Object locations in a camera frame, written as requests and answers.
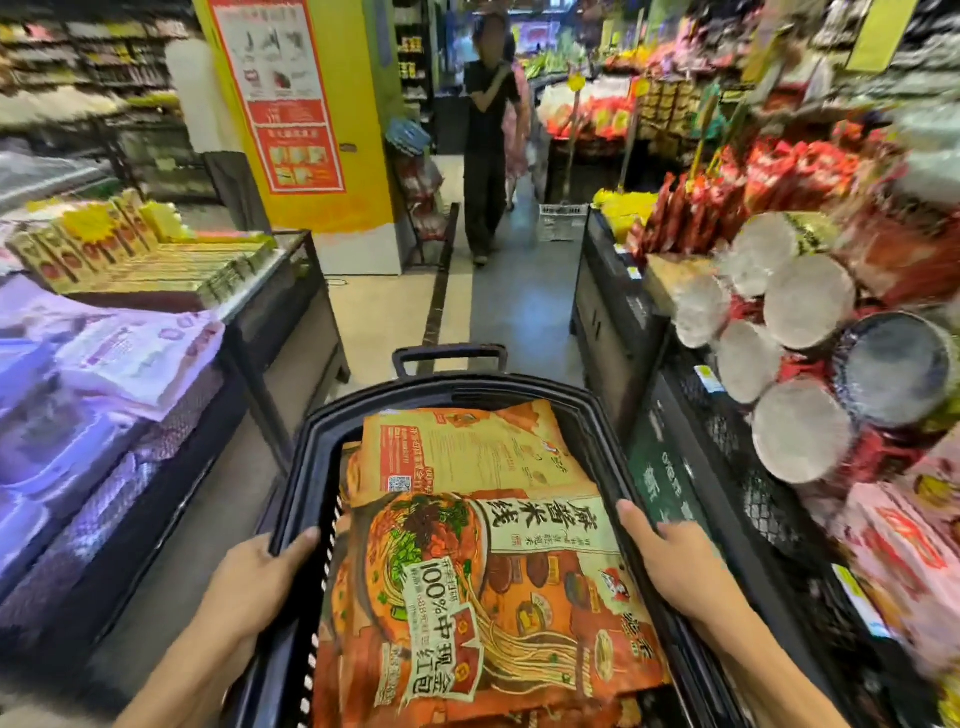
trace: black shopping basket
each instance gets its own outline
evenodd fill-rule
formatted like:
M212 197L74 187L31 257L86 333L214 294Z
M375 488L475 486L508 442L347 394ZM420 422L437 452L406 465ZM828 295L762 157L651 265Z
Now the black shopping basket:
M450 372L409 376L405 365L442 358L496 357L496 373ZM504 373L507 352L500 346L450 345L394 353L399 379L337 400L311 415L300 430L294 465L283 494L271 541L278 553L306 528L319 525L321 545L304 566L273 627L259 642L256 657L228 698L223 725L235 728L310 728L311 695L317 666L320 624L339 502L340 452L359 440L364 419L388 409L468 407L497 410L530 400L553 406L571 453L597 484L617 533L623 556L646 602L670 663L675 690L643 694L640 704L663 722L705 728L747 728L722 668L689 622L654 590L630 537L619 526L615 504L636 496L616 434L599 400L583 389L534 376Z

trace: pink package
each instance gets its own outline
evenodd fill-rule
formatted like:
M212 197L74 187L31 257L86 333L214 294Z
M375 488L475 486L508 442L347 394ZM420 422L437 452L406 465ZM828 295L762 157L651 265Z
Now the pink package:
M960 425L897 481L907 499L960 556Z
M935 677L960 658L960 558L896 487L857 483L831 530L921 671Z

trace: black floor stripe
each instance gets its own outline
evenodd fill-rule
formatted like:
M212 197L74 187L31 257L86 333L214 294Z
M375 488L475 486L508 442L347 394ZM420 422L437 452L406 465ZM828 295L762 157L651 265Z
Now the black floor stripe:
M426 328L423 330L423 345L435 347L440 343L440 327L444 322L444 306L446 305L446 284L450 278L450 259L453 257L453 243L457 238L457 218L460 217L460 204L450 206L450 218L446 222L446 238L444 249L440 252L440 267L437 278L433 281L433 298L430 299L430 312L426 317ZM417 364L418 376L432 375L435 361L421 361Z

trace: hand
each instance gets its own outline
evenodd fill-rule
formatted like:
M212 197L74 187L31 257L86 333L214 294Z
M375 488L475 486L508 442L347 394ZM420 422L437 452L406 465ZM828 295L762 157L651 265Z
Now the hand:
M660 595L708 631L752 610L733 575L696 522L661 523L660 534L628 500L616 504L620 522L636 542L643 565Z
M320 529L308 528L276 557L267 550L270 534L234 546L213 572L193 620L195 631L231 648L252 643L276 618L319 540Z

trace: qr code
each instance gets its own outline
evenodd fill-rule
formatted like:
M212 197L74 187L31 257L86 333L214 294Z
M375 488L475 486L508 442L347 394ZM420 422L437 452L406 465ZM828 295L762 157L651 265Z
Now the qr code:
M387 479L387 491L389 493L410 493L414 482L410 475L391 475Z

